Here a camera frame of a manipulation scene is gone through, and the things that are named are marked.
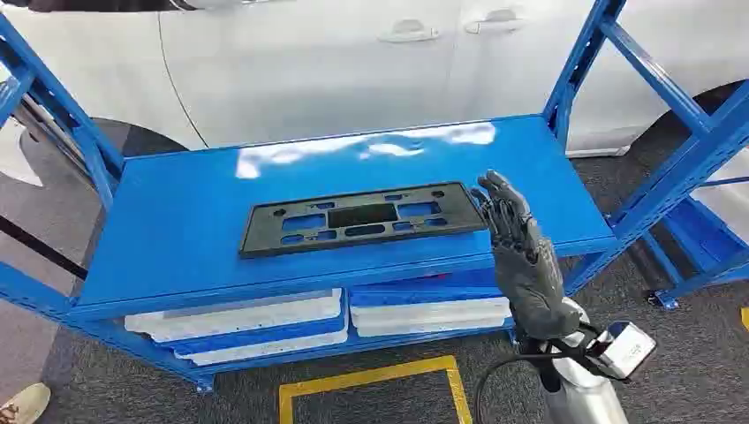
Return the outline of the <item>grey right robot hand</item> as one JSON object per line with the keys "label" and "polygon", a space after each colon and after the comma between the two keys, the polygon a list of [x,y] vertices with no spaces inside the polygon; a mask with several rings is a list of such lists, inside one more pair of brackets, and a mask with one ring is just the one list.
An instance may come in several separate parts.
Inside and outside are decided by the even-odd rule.
{"label": "grey right robot hand", "polygon": [[529,337],[567,337],[579,328],[580,313],[564,304],[563,276],[556,252],[533,217],[523,194],[495,170],[477,178],[471,195],[488,223],[495,278],[518,327]]}

